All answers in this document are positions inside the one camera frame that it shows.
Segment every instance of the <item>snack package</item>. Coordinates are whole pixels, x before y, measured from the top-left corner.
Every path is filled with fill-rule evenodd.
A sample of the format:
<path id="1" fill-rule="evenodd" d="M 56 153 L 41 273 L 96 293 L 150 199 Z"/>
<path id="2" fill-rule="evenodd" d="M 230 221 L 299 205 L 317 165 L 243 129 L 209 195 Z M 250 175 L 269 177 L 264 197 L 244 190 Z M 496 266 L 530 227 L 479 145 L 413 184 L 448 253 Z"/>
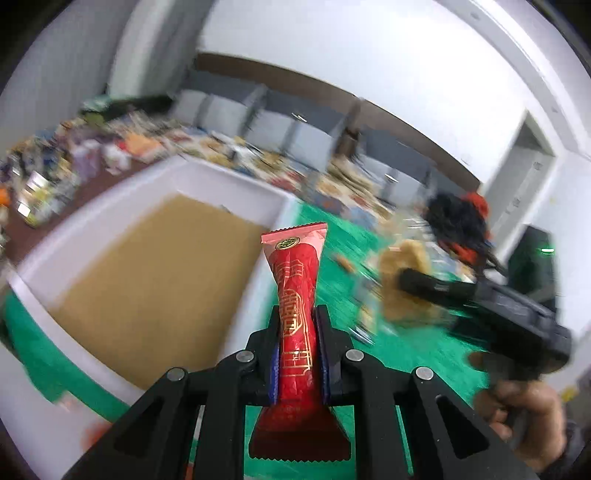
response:
<path id="1" fill-rule="evenodd" d="M 254 458 L 336 461 L 350 443 L 322 399 L 322 359 L 312 318 L 325 223 L 261 236 L 277 282 L 281 329 L 277 402 L 263 408 L 249 444 Z"/>

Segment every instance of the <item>black handle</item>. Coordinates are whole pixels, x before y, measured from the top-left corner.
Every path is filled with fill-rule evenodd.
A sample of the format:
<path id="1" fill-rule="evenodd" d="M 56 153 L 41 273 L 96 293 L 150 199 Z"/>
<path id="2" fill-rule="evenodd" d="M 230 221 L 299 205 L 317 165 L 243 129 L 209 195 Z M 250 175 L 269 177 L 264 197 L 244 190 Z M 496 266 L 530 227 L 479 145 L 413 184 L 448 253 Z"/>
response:
<path id="1" fill-rule="evenodd" d="M 398 288 L 436 305 L 454 309 L 462 307 L 476 292 L 476 284 L 438 280 L 412 268 L 400 272 Z"/>

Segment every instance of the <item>white wall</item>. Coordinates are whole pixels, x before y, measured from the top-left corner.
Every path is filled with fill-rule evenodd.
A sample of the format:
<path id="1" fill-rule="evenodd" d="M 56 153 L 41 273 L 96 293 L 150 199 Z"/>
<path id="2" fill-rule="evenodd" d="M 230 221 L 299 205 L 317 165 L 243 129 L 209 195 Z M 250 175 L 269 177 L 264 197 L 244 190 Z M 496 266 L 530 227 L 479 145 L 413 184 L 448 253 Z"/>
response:
<path id="1" fill-rule="evenodd" d="M 542 165 L 542 168 L 536 170 L 534 173 L 531 169 L 536 161 Z M 504 239 L 502 232 L 506 231 L 506 226 L 501 225 L 504 223 L 513 224 L 521 216 L 523 208 L 520 211 L 515 211 L 515 206 L 512 205 L 516 193 L 520 193 L 518 196 L 520 199 L 519 206 L 529 204 L 551 161 L 552 157 L 545 155 L 539 150 L 532 150 L 517 145 L 513 146 L 510 150 L 502 168 L 498 171 L 494 180 L 492 180 L 491 187 L 485 196 L 490 212 L 488 225 L 495 244 L 499 244 Z M 529 181 L 533 181 L 534 185 L 529 189 L 524 189 L 523 184 L 528 175 L 530 176 Z M 507 208 L 511 211 L 513 220 L 509 220 L 504 216 Z"/>
<path id="2" fill-rule="evenodd" d="M 478 0 L 484 7 L 491 0 Z M 558 112 L 573 132 L 577 148 L 591 155 L 591 77 L 564 37 L 525 0 L 495 0 L 517 25 L 504 25 L 535 64 L 554 97 Z M 521 63 L 514 67 L 520 71 Z"/>
<path id="3" fill-rule="evenodd" d="M 0 151 L 102 93 L 138 0 L 75 0 L 33 42 L 0 96 Z"/>
<path id="4" fill-rule="evenodd" d="M 532 222 L 552 234 L 561 295 L 560 321 L 578 338 L 591 326 L 590 186 L 591 162 L 569 153 Z"/>
<path id="5" fill-rule="evenodd" d="M 219 0 L 201 45 L 366 98 L 482 182 L 508 151 L 530 95 L 484 38 L 433 0 Z"/>

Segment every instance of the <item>red snack package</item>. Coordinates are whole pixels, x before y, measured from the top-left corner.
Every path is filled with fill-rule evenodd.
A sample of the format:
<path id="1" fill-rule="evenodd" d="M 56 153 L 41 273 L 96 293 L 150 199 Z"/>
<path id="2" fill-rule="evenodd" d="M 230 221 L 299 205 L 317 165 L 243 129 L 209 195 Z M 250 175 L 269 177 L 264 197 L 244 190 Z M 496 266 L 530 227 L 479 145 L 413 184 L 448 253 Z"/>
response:
<path id="1" fill-rule="evenodd" d="M 277 282 L 281 330 L 277 403 L 263 408 L 248 451 L 251 457 L 293 461 L 350 458 L 350 443 L 322 402 L 322 375 L 312 318 L 326 223 L 261 236 Z"/>

